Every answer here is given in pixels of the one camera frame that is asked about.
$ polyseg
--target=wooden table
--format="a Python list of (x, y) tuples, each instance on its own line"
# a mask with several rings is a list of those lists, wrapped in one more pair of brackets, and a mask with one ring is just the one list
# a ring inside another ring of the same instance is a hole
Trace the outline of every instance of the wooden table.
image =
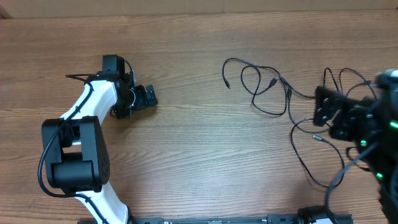
[[(101, 70), (105, 54), (129, 60), (139, 83), (153, 84), (159, 99), (156, 109), (103, 124), (110, 181), (136, 217), (258, 217), (322, 205), (325, 189), (302, 169), (287, 114), (268, 116), (251, 106), (237, 62), (226, 68), (227, 89), (221, 66), (229, 57), (273, 66), (312, 95), (325, 67), (352, 67), (369, 79), (398, 67), (397, 37), (398, 11), (0, 21), (0, 222), (91, 217), (75, 199), (45, 195), (36, 172), (42, 122), (68, 110), (83, 89), (64, 75)], [(265, 72), (261, 86), (272, 77)], [(257, 76), (248, 71), (245, 81), (254, 91)], [(359, 81), (343, 75), (345, 90)], [(282, 94), (278, 83), (258, 105), (282, 110)], [(352, 96), (368, 94), (363, 87)], [(312, 100), (293, 96), (296, 120), (313, 109)], [(329, 183), (341, 166), (336, 152), (309, 134), (294, 138), (314, 176)], [(331, 141), (342, 151), (352, 145)], [(331, 209), (352, 213), (356, 223), (386, 223), (377, 189), (371, 174), (354, 167), (333, 192)]]

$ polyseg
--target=cable connector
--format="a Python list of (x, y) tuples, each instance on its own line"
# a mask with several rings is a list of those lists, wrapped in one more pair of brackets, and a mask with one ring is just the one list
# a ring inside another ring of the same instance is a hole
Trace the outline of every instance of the cable connector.
[(280, 80), (282, 81), (282, 83), (285, 83), (286, 85), (289, 85), (289, 83), (287, 83), (286, 79), (282, 76), (280, 76)]
[(318, 141), (323, 141), (323, 137), (317, 136), (315, 134), (312, 136), (312, 138), (314, 138), (315, 140), (318, 140)]
[(372, 84), (372, 80), (367, 80), (367, 81), (365, 81), (365, 82), (362, 82), (362, 83), (361, 83), (361, 86), (363, 86), (363, 85), (370, 85), (370, 84)]
[(224, 78), (224, 82), (225, 82), (225, 85), (230, 89), (231, 85), (229, 84), (229, 82), (225, 78)]
[(279, 79), (279, 77), (274, 77), (274, 78), (271, 80), (271, 82), (269, 82), (269, 88), (272, 87), (272, 86), (274, 86), (274, 85), (277, 83), (278, 79)]

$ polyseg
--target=green led light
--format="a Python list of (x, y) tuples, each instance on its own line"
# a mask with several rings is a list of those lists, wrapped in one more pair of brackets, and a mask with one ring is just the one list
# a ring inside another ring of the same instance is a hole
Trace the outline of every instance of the green led light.
[(368, 143), (365, 140), (361, 140), (361, 146), (365, 147)]
[(377, 174), (376, 174), (376, 177), (377, 177), (379, 180), (383, 179), (383, 175), (382, 175), (381, 173), (377, 173)]
[(393, 128), (398, 128), (398, 122), (392, 120), (392, 121), (390, 121), (390, 126), (393, 127)]

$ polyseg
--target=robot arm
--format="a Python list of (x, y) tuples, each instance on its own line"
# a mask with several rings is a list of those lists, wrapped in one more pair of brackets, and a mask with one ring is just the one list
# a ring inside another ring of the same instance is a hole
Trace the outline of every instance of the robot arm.
[[(124, 62), (117, 55), (105, 55), (103, 71), (88, 75), (85, 89), (71, 109), (59, 119), (47, 119), (42, 125), (45, 147), (58, 127), (64, 125), (45, 157), (50, 186), (62, 189), (65, 194), (90, 198), (98, 211), (86, 199), (75, 197), (86, 206), (97, 223), (103, 222), (98, 212), (107, 223), (132, 222), (128, 207), (118, 199), (108, 181), (109, 156), (101, 130), (106, 114), (111, 109), (117, 119), (128, 118), (133, 111), (157, 105), (153, 86), (147, 86), (147, 92), (141, 85), (134, 86), (134, 72), (124, 73)], [(79, 112), (67, 120), (90, 91), (90, 97)], [(63, 148), (79, 144), (81, 152), (63, 152)]]
[[(360, 101), (319, 86), (315, 91), (313, 121), (323, 126), (333, 119), (330, 136), (352, 141), (358, 152), (364, 153), (362, 161), (368, 164), (368, 171), (381, 186), (382, 211), (390, 223), (398, 223), (398, 70), (380, 74), (376, 85), (382, 90), (380, 99), (375, 96), (375, 99), (365, 97)], [(371, 146), (376, 147), (365, 154)]]

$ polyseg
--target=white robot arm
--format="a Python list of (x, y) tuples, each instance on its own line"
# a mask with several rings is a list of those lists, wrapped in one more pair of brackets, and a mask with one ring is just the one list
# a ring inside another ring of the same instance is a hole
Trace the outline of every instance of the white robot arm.
[[(157, 105), (153, 86), (147, 86), (147, 92), (141, 85), (134, 86), (133, 71), (124, 73), (125, 62), (117, 55), (105, 55), (103, 71), (86, 75), (85, 89), (71, 109), (59, 119), (48, 119), (42, 125), (43, 145), (49, 147), (44, 159), (50, 186), (61, 188), (65, 195), (85, 195), (75, 198), (86, 206), (97, 223), (132, 223), (128, 207), (109, 183), (109, 157), (101, 131), (106, 114), (111, 109), (118, 119), (126, 118), (133, 111)], [(50, 141), (57, 131), (58, 136)], [(80, 144), (81, 152), (62, 150)]]

